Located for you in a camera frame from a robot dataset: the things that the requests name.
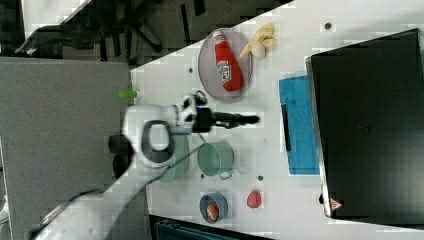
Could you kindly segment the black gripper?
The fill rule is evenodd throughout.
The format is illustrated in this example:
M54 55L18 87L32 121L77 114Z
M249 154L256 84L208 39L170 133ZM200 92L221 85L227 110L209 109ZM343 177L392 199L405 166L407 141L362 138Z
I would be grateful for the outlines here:
M246 124L256 124L259 121L260 117L257 115L233 114L231 122L227 122L223 113L213 112L209 108L198 108L192 131L194 133L208 133L214 126L232 129Z

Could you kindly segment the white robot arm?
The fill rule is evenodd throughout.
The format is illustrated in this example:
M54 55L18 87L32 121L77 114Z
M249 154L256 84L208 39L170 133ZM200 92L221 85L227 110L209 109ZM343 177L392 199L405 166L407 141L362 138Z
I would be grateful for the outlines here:
M133 153L125 172L107 189L83 192L57 206L31 230L28 240L106 240L135 196L176 166L172 161L176 135L259 121L257 115L214 112L207 107L207 99L197 94L186 95L179 104L128 107L122 135Z

